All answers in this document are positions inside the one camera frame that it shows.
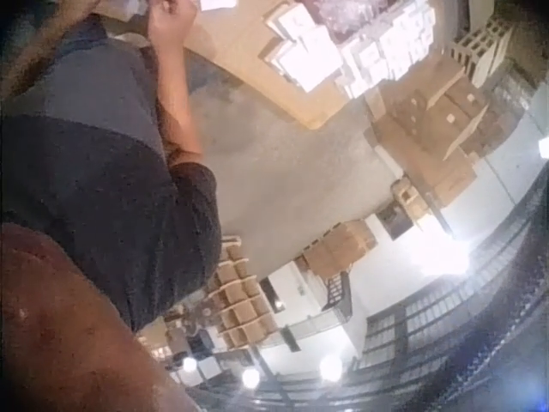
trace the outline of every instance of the paper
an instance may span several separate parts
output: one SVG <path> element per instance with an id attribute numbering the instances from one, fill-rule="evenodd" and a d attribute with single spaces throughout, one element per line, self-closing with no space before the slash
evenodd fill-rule
<path id="1" fill-rule="evenodd" d="M 297 40 L 304 33 L 312 30 L 317 25 L 309 11 L 302 3 L 295 3 L 289 6 L 282 15 L 273 20 L 277 30 L 286 39 Z"/>
<path id="2" fill-rule="evenodd" d="M 200 0 L 200 10 L 233 9 L 238 6 L 238 0 Z"/>

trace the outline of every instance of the wall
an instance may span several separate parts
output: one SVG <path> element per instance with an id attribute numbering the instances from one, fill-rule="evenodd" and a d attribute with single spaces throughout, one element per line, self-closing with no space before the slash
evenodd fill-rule
<path id="1" fill-rule="evenodd" d="M 274 320 L 280 327 L 296 324 L 322 311 L 321 302 L 294 262 L 285 264 L 269 275 L 268 279 L 286 307 L 284 311 L 274 315 Z"/>
<path id="2" fill-rule="evenodd" d="M 483 27 L 494 14 L 494 0 L 469 0 L 470 30 Z"/>
<path id="3" fill-rule="evenodd" d="M 469 248 L 477 246 L 505 219 L 545 165 L 538 141 L 549 133 L 548 88 L 542 83 L 514 133 L 475 166 L 478 178 L 442 210 L 455 238 Z M 421 229 L 414 227 L 393 241 L 376 216 L 366 222 L 378 245 L 353 266 L 351 281 L 366 312 L 373 315 L 422 289 L 440 273 L 426 274 L 422 269 L 419 255 L 428 256 Z M 440 230 L 432 219 L 421 224 L 430 231 Z"/>
<path id="4" fill-rule="evenodd" d="M 307 373 L 316 371 L 324 356 L 336 354 L 344 365 L 357 356 L 357 351 L 342 326 L 298 341 L 300 352 L 292 353 L 287 345 L 260 349 L 273 373 Z"/>

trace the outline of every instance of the dark gray sleeve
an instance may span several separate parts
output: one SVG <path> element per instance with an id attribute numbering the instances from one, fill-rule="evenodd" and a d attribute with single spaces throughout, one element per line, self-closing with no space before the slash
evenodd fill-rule
<path id="1" fill-rule="evenodd" d="M 170 172 L 178 188 L 179 201 L 190 206 L 190 218 L 204 262 L 204 274 L 210 277 L 217 268 L 221 253 L 215 176 L 198 163 L 181 163 Z"/>

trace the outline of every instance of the window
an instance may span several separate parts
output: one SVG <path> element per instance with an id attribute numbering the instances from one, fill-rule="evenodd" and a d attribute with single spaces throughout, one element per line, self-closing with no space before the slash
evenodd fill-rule
<path id="1" fill-rule="evenodd" d="M 295 336 L 293 335 L 290 328 L 288 328 L 287 326 L 282 328 L 281 335 L 286 345 L 288 345 L 288 347 L 290 348 L 290 351 L 301 352 L 301 348 L 298 345 L 298 341 L 295 340 Z"/>
<path id="2" fill-rule="evenodd" d="M 276 294 L 275 288 L 273 288 L 273 284 L 268 279 L 268 277 L 260 281 L 259 286 L 261 286 L 261 289 L 263 289 L 263 292 L 265 293 L 265 297 L 267 298 L 268 303 L 273 308 L 274 313 L 279 313 L 286 309 L 286 307 L 284 306 L 284 303 L 278 297 L 278 294 Z"/>

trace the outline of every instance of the gray t-shirt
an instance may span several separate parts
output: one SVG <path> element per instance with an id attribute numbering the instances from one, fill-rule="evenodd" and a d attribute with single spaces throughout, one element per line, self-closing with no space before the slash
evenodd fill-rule
<path id="1" fill-rule="evenodd" d="M 154 81 L 115 42 L 58 59 L 3 108 L 3 221 L 51 236 L 137 331 L 211 276 L 215 179 L 168 170 Z"/>

